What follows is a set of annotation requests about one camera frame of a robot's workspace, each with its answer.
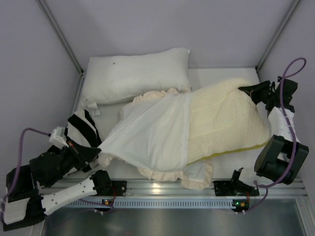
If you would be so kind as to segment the cream yellow-edged pillow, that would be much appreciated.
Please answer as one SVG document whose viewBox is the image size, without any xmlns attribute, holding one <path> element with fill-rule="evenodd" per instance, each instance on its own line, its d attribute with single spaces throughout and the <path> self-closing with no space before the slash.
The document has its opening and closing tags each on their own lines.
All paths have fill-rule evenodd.
<svg viewBox="0 0 315 236">
<path fill-rule="evenodd" d="M 266 144 L 269 127 L 252 99 L 239 90 L 250 86 L 244 78 L 231 78 L 192 93 L 188 164 Z"/>
</svg>

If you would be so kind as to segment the grey plush cream-frilled pillowcase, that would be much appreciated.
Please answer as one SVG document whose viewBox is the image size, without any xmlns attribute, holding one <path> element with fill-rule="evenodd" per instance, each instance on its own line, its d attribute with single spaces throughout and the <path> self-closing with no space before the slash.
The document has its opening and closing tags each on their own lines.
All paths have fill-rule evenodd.
<svg viewBox="0 0 315 236">
<path fill-rule="evenodd" d="M 120 121 L 99 146 L 98 163 L 107 167 L 113 159 L 136 167 L 147 179 L 176 181 L 187 189 L 210 186 L 210 161 L 190 159 L 189 128 L 192 93 L 150 91 L 121 110 Z"/>
</svg>

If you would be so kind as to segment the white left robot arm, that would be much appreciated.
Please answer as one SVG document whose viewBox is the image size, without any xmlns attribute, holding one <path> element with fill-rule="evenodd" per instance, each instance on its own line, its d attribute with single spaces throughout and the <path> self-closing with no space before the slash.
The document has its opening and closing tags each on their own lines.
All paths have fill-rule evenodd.
<svg viewBox="0 0 315 236">
<path fill-rule="evenodd" d="M 101 150 L 68 142 L 59 151 L 49 150 L 18 165 L 6 175 L 6 194 L 1 201 L 0 220 L 4 231 L 31 226 L 43 221 L 59 208 L 76 200 L 105 195 L 112 188 L 106 171 L 98 170 L 80 183 L 53 194 L 42 195 L 41 188 L 51 188 L 72 169 L 89 167 Z"/>
</svg>

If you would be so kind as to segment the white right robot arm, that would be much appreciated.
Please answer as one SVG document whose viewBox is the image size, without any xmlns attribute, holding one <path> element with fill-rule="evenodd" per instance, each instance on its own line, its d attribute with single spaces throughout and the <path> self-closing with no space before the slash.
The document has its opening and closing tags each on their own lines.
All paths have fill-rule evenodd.
<svg viewBox="0 0 315 236">
<path fill-rule="evenodd" d="M 278 86 L 265 81 L 254 86 L 238 88 L 250 97 L 254 104 L 265 104 L 272 136 L 258 155 L 253 168 L 247 169 L 242 162 L 239 168 L 234 170 L 230 180 L 214 181 L 216 196 L 255 197 L 259 195 L 259 188 L 268 189 L 279 183 L 289 185 L 295 180 L 309 148 L 299 143 L 293 125 L 295 109 L 290 102 L 298 84 L 284 77 L 279 77 L 278 81 Z M 245 174 L 252 173 L 265 177 L 272 183 L 255 182 L 253 186 L 249 186 L 240 180 Z"/>
</svg>

